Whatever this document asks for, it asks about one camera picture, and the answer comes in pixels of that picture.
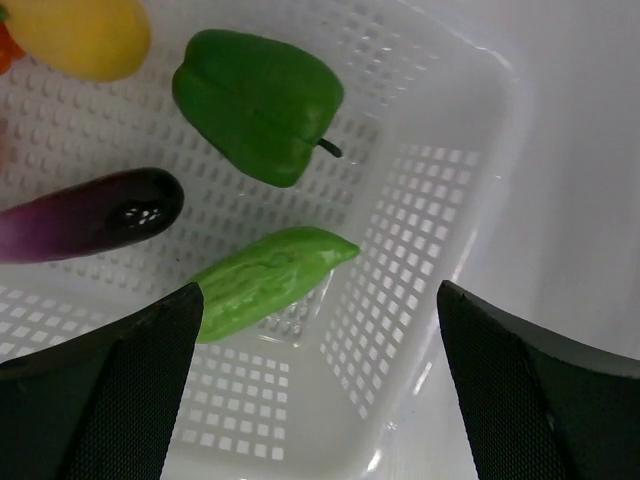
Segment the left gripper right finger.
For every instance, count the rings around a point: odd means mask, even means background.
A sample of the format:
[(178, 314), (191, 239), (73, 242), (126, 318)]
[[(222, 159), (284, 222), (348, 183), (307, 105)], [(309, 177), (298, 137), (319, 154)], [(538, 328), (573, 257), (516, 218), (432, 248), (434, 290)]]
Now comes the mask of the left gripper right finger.
[(440, 333), (481, 479), (636, 479), (639, 363), (509, 314), (451, 281)]

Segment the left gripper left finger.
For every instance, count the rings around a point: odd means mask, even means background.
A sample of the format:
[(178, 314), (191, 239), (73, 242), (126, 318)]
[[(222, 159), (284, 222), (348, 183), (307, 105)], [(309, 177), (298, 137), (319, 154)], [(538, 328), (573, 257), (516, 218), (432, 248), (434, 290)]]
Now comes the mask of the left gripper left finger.
[(190, 283), (1, 365), (4, 479), (160, 477), (203, 313)]

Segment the green toy bitter gourd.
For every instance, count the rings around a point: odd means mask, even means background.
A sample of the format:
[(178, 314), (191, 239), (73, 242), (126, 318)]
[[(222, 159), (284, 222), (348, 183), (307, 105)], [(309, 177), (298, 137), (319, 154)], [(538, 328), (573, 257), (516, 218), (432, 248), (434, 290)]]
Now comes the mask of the green toy bitter gourd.
[(194, 275), (204, 310), (196, 339), (212, 343), (298, 301), (360, 253), (340, 235), (314, 226), (282, 229)]

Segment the purple toy eggplant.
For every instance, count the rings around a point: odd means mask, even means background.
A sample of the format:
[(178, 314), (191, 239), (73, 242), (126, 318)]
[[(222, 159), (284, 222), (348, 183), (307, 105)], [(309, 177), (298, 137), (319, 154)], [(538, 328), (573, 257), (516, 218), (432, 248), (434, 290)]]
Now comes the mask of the purple toy eggplant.
[(96, 178), (1, 212), (1, 262), (90, 256), (167, 230), (184, 206), (179, 181), (160, 168)]

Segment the green toy bell pepper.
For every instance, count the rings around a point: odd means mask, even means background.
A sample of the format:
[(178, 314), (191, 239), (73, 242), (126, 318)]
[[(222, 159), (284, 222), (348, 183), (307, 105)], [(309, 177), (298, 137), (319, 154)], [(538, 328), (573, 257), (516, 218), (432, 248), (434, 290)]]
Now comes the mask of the green toy bell pepper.
[(236, 169), (278, 188), (296, 184), (344, 99), (338, 76), (281, 41), (207, 29), (187, 43), (172, 78), (184, 118)]

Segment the yellow toy lemon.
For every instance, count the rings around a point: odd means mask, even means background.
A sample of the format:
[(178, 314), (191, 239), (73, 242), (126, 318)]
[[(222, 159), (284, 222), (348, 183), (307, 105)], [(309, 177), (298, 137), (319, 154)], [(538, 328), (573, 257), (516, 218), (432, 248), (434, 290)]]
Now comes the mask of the yellow toy lemon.
[(152, 39), (139, 1), (3, 1), (1, 23), (34, 59), (93, 82), (134, 74)]

